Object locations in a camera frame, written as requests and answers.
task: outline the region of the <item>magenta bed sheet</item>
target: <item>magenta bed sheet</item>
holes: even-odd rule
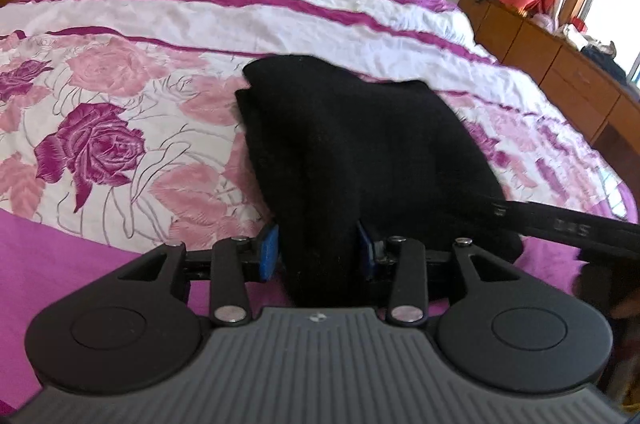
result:
[[[22,340],[39,310],[162,242],[204,249],[269,219],[234,101],[242,67],[267,54],[313,54],[364,80],[422,79],[463,121],[508,199],[611,217],[607,198],[617,195],[637,221],[626,186],[535,83],[495,64],[464,14],[437,4],[2,8],[0,400],[18,407],[38,389]],[[537,239],[524,249],[517,266],[571,292],[577,249]],[[255,310],[287,303],[277,281],[249,289]],[[191,308],[205,313],[206,303],[206,285],[195,285]]]

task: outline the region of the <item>magenta rose print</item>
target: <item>magenta rose print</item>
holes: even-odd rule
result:
[[[28,59],[8,72],[0,72],[0,101],[7,102],[14,96],[24,96],[33,88],[33,80],[46,70],[50,61]]]
[[[109,103],[82,103],[34,149],[38,178],[53,184],[65,168],[73,174],[75,212],[84,206],[94,184],[115,187],[131,182],[123,172],[136,168],[145,140],[141,130],[130,129],[118,117],[124,111]]]

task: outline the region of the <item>pink rose pattern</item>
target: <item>pink rose pattern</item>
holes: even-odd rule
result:
[[[168,75],[135,43],[115,36],[107,45],[92,46],[66,63],[73,71],[71,85],[121,98],[136,96],[147,82]]]
[[[165,172],[153,183],[151,194],[176,216],[169,228],[172,243],[205,249],[220,239],[257,234],[259,225],[227,214],[229,206],[220,198],[224,191],[218,188],[219,178],[212,167],[196,163]]]
[[[93,184],[123,186],[131,179],[124,171],[136,168],[145,153],[141,130],[131,130],[118,117],[125,110],[108,103],[78,105],[34,149],[37,177],[58,182],[68,169],[76,186],[76,211],[87,201]]]
[[[596,173],[604,162],[566,122],[523,115],[458,91],[440,96],[462,118],[508,199],[581,211],[593,207]]]
[[[49,50],[47,59],[33,56],[42,49]],[[39,35],[24,40],[12,35],[0,41],[1,51],[5,59],[8,54],[9,63],[0,68],[0,137],[1,132],[32,127],[25,115],[32,107],[44,108],[44,99],[47,109],[56,103],[58,110],[52,114],[60,117],[57,128],[33,141],[33,158],[14,150],[0,161],[0,197],[9,201],[12,212],[37,216],[49,185],[65,184],[67,174],[75,211],[85,206],[97,186],[104,187],[101,199],[106,191],[120,192],[118,202],[124,198],[122,192],[131,190],[131,209],[141,201],[140,188],[146,188],[146,198],[156,203],[146,209],[148,216],[158,215],[154,220],[162,225],[160,239],[186,242],[191,249],[226,236],[255,235],[270,215],[235,106],[234,92],[247,86],[240,76],[243,59],[133,43],[112,35]],[[62,84],[61,76],[66,80]],[[598,192],[590,174],[602,161],[568,125],[481,103],[463,92],[441,95],[464,119],[508,198],[591,208]],[[163,116],[178,123],[177,133],[166,144],[164,135],[150,143]],[[213,137],[205,141],[219,148],[212,160],[202,160],[206,149],[189,139],[204,125],[210,127],[204,137]],[[182,153],[182,160],[162,161]],[[166,211],[160,213],[160,207]],[[126,208],[118,204],[121,214]]]
[[[236,104],[234,93],[240,88],[247,87],[244,79],[221,80],[207,76],[194,76],[192,86],[198,95],[180,105],[180,110],[185,115],[212,125],[238,124],[238,119],[234,116]]]

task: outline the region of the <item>round black pad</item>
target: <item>round black pad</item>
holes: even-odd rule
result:
[[[118,394],[170,377],[200,344],[198,318],[152,282],[89,285],[45,309],[25,337],[41,382],[75,393]]]
[[[87,348],[114,350],[140,339],[145,327],[144,316],[134,310],[102,307],[82,314],[71,327],[71,335]]]
[[[553,348],[566,336],[560,316],[538,308],[509,309],[494,318],[495,336],[504,344],[520,350]]]
[[[612,346],[602,314],[533,278],[472,285],[441,317],[436,338],[469,377],[530,394],[595,380]]]

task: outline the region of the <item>dresser drawer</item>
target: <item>dresser drawer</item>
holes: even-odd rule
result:
[[[458,7],[468,16],[474,33],[478,32],[484,16],[489,10],[489,2],[487,0],[483,0],[482,2],[476,0],[459,0]]]
[[[476,34],[476,42],[502,62],[521,25],[522,17],[491,4]]]
[[[621,96],[609,116],[609,125],[614,127],[626,142],[640,153],[640,110],[629,99]]]
[[[589,102],[577,93],[574,87],[567,83],[557,72],[550,70],[540,85],[542,91],[574,125],[587,141],[593,136],[603,123],[605,116],[596,111]]]
[[[572,54],[571,50],[562,47],[551,65],[550,72],[557,72],[602,115],[607,115],[618,100],[620,93],[615,85],[609,82],[597,70],[593,69],[583,56]]]
[[[557,38],[524,21],[502,63],[526,72],[540,84],[558,54],[560,45]]]

